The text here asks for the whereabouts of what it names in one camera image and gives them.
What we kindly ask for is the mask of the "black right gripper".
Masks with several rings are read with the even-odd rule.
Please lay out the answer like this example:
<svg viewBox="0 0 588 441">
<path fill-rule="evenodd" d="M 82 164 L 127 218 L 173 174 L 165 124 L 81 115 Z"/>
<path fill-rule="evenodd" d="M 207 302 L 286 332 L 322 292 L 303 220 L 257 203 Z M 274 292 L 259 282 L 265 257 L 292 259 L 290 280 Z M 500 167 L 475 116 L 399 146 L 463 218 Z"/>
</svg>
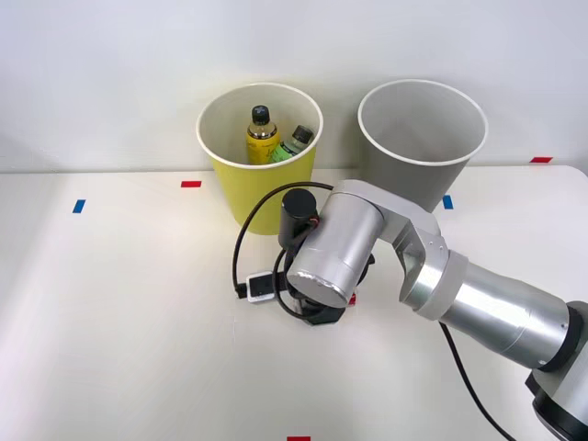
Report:
<svg viewBox="0 0 588 441">
<path fill-rule="evenodd" d="M 344 315 L 343 308 L 329 307 L 300 294 L 288 296 L 296 317 L 309 325 L 336 323 Z"/>
</svg>

